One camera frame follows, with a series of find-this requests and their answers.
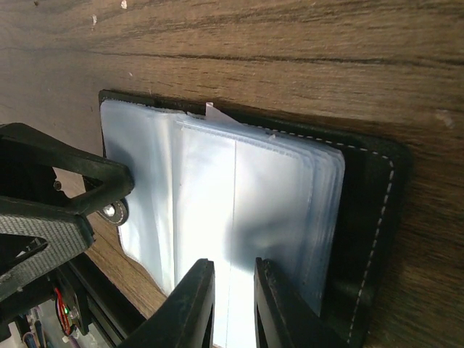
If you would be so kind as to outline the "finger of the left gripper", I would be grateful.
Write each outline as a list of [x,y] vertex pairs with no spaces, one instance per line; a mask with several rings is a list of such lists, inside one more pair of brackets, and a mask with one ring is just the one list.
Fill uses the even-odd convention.
[[93,230],[59,207],[1,198],[1,300],[86,251]]
[[[73,198],[56,190],[55,169],[81,175],[86,191]],[[76,149],[24,123],[1,125],[1,195],[90,215],[133,190],[127,166]]]

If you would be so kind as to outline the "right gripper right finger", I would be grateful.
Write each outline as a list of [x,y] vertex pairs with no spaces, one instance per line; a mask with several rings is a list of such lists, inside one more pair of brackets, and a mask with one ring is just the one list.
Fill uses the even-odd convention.
[[347,347],[299,295],[272,260],[254,269],[254,318],[258,347]]

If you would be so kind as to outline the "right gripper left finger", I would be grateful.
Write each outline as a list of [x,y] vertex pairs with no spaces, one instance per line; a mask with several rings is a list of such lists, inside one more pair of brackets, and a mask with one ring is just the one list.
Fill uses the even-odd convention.
[[214,316],[214,262],[199,259],[158,311],[119,346],[212,347]]

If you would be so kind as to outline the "black card holder wallet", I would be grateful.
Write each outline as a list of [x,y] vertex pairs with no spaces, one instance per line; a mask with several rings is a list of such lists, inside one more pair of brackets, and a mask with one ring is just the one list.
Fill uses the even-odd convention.
[[347,347],[364,344],[413,166],[406,146],[210,103],[105,90],[99,102],[105,155],[135,181],[121,247],[166,295],[198,259],[214,262],[216,345],[257,347],[258,257]]

